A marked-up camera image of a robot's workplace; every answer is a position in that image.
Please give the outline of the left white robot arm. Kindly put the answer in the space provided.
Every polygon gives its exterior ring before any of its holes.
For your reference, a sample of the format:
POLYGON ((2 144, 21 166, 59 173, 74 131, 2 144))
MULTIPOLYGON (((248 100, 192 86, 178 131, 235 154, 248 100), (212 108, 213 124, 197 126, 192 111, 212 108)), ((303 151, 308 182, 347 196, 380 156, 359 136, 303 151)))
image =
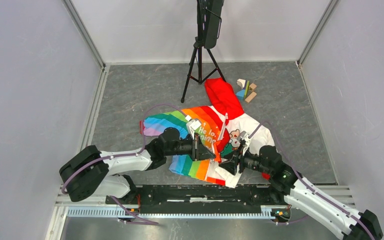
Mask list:
POLYGON ((215 158, 197 133, 182 138, 173 127, 166 128, 143 149, 131 151, 100 151, 89 145, 64 164, 59 174, 63 181, 61 192, 72 202, 80 202, 96 195, 113 196, 125 204, 137 198, 134 183, 125 173, 159 168, 168 156, 189 156, 202 162, 215 158))

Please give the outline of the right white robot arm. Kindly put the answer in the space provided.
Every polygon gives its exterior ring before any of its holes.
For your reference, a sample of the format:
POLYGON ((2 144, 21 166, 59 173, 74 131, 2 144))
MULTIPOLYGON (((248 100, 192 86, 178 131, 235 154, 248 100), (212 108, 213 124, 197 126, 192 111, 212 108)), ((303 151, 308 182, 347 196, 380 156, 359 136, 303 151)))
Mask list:
POLYGON ((245 169, 266 174, 270 183, 268 196, 273 203, 297 207, 340 240, 380 240, 384 236, 375 213, 356 210, 317 188, 286 164, 275 146, 262 146, 257 154, 240 146, 219 166, 233 175, 245 169))

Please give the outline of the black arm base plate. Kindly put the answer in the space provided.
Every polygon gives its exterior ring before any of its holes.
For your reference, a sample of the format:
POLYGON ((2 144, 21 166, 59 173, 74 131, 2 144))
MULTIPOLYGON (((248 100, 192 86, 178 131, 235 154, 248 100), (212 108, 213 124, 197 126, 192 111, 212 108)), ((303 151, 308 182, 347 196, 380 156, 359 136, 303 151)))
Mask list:
POLYGON ((141 214, 256 214, 261 206, 286 205, 281 194, 268 185, 142 185, 119 202, 138 205, 141 214))

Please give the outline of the rainbow hooded zip jacket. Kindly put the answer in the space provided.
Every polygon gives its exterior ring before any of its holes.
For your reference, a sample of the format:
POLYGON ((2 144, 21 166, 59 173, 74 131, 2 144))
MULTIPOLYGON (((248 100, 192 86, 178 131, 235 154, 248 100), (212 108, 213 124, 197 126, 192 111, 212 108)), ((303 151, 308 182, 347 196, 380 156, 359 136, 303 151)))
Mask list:
POLYGON ((145 136, 157 137, 166 128, 172 127, 179 131, 181 138, 185 138, 188 134, 186 115, 199 119, 201 127, 196 133, 206 147, 215 151, 216 159, 193 161, 187 155, 176 155, 169 170, 178 175, 235 188, 241 174, 232 175, 219 164, 222 156, 240 146, 237 140, 239 134, 246 131, 252 135, 249 151, 253 154, 259 153, 263 146, 274 146, 275 142, 268 128, 245 113, 231 84, 221 78, 212 78, 204 86, 210 105, 150 115, 141 121, 141 132, 145 136))

